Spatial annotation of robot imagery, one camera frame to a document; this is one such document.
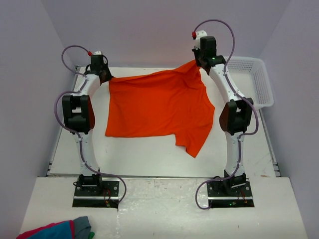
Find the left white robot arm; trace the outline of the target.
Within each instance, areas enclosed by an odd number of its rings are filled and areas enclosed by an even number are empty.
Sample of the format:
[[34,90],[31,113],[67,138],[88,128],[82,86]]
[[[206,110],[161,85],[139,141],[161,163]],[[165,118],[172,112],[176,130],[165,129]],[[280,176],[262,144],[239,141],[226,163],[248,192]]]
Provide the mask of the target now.
[[64,125],[74,135],[81,160],[76,187],[92,195],[103,191],[103,180],[93,147],[95,115],[91,98],[104,82],[112,79],[112,75],[108,60],[101,51],[89,55],[90,70],[84,74],[83,82],[74,92],[62,97],[62,109]]

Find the orange t shirt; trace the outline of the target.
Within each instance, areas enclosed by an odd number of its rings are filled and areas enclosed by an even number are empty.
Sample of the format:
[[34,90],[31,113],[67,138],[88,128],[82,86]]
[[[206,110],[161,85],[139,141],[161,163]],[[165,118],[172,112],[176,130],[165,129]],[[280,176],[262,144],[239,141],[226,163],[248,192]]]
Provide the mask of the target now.
[[195,158],[213,127],[215,107],[194,60],[148,75],[109,82],[108,137],[174,135]]

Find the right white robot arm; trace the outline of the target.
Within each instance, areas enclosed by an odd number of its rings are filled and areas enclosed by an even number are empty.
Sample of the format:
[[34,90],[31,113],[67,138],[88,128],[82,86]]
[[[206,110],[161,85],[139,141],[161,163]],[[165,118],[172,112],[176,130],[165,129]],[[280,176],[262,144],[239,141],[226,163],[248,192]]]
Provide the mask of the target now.
[[243,140],[250,125],[253,100],[244,98],[231,79],[227,61],[222,55],[217,55],[216,39],[213,36],[207,36],[204,31],[195,32],[193,39],[196,63],[214,81],[225,103],[219,117],[219,124],[226,136],[227,161],[224,177],[217,177],[211,185],[214,189],[230,194],[246,183],[242,162]]

